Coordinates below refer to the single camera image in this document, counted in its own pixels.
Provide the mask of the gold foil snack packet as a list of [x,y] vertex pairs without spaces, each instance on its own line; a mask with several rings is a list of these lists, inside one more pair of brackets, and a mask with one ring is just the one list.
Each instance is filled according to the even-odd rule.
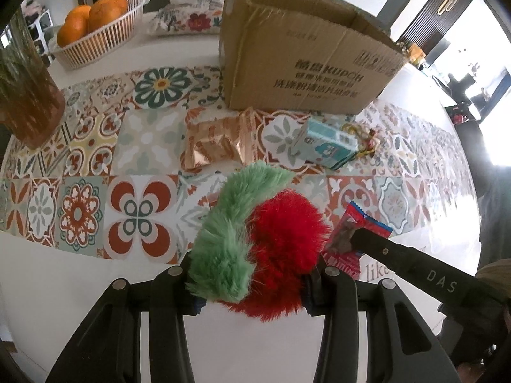
[[185,133],[184,170],[234,161],[249,165],[256,160],[254,111],[189,124]]

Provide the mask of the patterned tile table runner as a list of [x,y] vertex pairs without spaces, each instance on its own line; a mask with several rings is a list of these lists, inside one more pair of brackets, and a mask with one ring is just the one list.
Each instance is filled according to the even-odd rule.
[[218,67],[156,67],[65,87],[64,115],[32,150],[11,139],[1,229],[104,259],[173,263],[226,178],[252,162],[292,173],[326,221],[350,203],[416,232],[421,250],[476,257],[480,216],[461,142],[445,118],[384,100],[354,117],[230,111]]

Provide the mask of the red snack wrapper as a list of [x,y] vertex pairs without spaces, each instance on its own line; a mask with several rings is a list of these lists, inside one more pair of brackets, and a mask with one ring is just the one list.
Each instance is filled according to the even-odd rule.
[[359,260],[363,253],[353,248],[351,239],[353,234],[361,228],[386,239],[392,233],[391,227],[372,218],[354,201],[351,201],[330,234],[322,253],[327,266],[333,266],[355,280],[359,280],[360,277]]

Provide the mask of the teal small carton box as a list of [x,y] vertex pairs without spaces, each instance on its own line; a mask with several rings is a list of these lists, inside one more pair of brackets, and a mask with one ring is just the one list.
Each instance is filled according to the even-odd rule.
[[359,141],[354,135],[309,118],[290,150],[302,160],[337,170],[359,153]]

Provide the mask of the orange fruit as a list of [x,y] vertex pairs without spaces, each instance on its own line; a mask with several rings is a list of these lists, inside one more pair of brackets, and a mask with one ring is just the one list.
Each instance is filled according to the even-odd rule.
[[80,14],[67,17],[57,33],[57,44],[64,48],[88,33],[88,19]]
[[109,7],[117,7],[121,14],[126,14],[128,12],[128,1],[127,0],[97,0],[91,11],[99,11],[103,5],[107,5]]
[[107,5],[103,5],[99,11],[90,10],[88,31],[93,32],[96,29],[100,29],[108,23],[112,23],[114,20],[117,20],[122,15],[123,14],[120,13],[117,7],[109,7]]

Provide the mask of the white plastic fruit basket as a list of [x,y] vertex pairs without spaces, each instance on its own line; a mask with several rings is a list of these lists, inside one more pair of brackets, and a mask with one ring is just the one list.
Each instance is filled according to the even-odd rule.
[[142,27],[144,8],[150,1],[127,0],[126,14],[64,48],[57,44],[54,36],[49,43],[50,54],[67,69],[78,69],[98,61],[137,34]]

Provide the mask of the brown cardboard box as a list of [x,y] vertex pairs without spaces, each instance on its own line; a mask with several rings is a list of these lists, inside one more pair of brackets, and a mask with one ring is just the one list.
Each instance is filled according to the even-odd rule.
[[362,112],[404,66],[401,48],[332,0],[224,0],[219,55],[231,110]]

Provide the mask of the red green fluffy plush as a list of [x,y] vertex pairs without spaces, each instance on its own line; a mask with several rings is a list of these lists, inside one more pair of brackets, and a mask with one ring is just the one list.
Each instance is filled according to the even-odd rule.
[[191,249],[189,292],[262,322],[301,308],[301,279],[332,232],[291,189],[291,171],[254,162],[230,175]]

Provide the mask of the floral tissue pack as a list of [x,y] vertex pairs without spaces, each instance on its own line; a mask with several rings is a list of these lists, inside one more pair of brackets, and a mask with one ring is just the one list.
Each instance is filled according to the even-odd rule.
[[220,32],[224,0],[169,0],[146,32],[152,36],[213,34]]

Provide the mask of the glass vase with flowers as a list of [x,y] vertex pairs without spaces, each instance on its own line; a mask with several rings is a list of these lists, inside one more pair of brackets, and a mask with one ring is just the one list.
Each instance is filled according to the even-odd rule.
[[1,123],[32,150],[48,141],[65,109],[61,90],[39,56],[22,11],[15,12],[1,45]]

